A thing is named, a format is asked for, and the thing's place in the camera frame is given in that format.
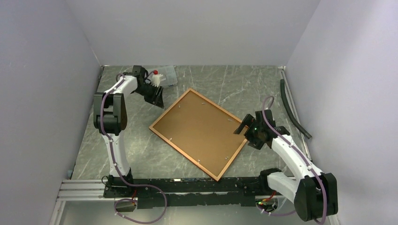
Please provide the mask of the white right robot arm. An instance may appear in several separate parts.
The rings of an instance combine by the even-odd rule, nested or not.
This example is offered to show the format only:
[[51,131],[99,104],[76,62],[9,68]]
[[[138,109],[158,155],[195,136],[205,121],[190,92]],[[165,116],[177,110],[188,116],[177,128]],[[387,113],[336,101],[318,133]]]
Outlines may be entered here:
[[247,114],[234,134],[243,132],[248,145],[261,149],[267,145],[286,163],[293,174],[289,178],[278,168],[266,169],[258,176],[259,191],[265,195],[280,193],[293,203],[303,221],[322,222],[338,213],[337,180],[324,173],[299,149],[284,126],[277,126],[270,109]]

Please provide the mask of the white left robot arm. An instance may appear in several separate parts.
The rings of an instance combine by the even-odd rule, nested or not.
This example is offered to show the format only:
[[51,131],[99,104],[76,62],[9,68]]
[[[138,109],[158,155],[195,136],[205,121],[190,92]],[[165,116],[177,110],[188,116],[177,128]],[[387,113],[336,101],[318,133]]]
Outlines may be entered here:
[[164,108],[161,87],[164,80],[165,76],[157,70],[148,72],[142,66],[134,66],[132,72],[116,75],[111,88],[94,94],[93,124],[105,141],[110,162],[107,183],[123,197],[130,196],[135,186],[124,145],[128,123],[126,98],[136,93],[143,96],[145,102]]

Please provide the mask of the brown backing board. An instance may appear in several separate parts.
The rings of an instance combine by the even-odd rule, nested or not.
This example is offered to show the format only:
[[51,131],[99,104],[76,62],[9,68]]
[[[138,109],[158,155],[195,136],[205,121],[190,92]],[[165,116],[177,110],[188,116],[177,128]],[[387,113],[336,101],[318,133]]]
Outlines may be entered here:
[[247,140],[234,131],[241,119],[189,88],[149,128],[215,181]]

